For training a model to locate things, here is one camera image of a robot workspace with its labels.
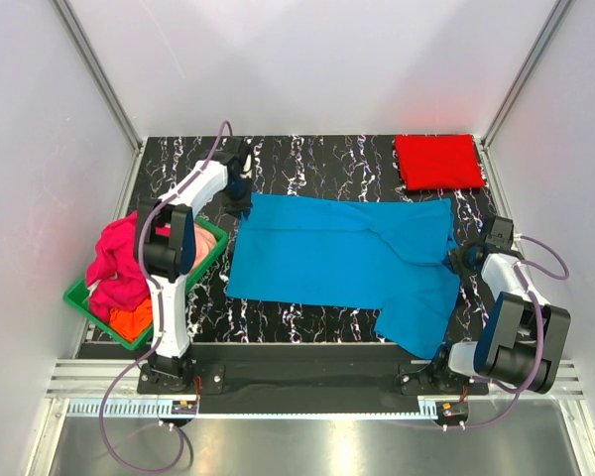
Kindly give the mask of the blue t shirt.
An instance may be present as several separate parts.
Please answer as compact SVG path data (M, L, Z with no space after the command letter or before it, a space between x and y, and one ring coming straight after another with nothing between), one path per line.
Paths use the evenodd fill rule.
M443 342L460 289L450 199L335 201L255 194L237 232L230 298L376 310L376 333L414 356Z

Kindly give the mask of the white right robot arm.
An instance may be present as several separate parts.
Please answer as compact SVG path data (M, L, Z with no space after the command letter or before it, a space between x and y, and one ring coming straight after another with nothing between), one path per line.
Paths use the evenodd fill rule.
M561 272L526 259L515 248L522 240L549 252ZM570 273L561 256L541 241L517 234L511 219L491 216L478 238L450 251L445 264L463 279L477 275L491 291L494 306L477 341L451 345L447 359L430 368L433 386L452 393L468 377L515 395L547 393L555 382L571 316L536 289L527 269L565 281Z

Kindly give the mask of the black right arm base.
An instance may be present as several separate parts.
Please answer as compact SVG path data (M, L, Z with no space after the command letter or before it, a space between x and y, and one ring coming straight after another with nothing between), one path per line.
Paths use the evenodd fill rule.
M449 348L441 346L427 363L401 364L396 384L405 396L450 396L464 400L470 396L486 396L486 384L472 382L448 367Z

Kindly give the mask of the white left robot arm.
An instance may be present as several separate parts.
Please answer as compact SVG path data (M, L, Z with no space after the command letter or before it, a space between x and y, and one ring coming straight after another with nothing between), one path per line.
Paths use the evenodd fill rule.
M135 259L147 282L153 307L153 352L171 359L160 381L175 393L193 383L194 369L180 360L190 338L185 324L185 287L199 246L194 223L215 195L223 196L227 213L247 218L252 209L253 166L250 144L229 137L213 146L207 157L174 188L137 209Z

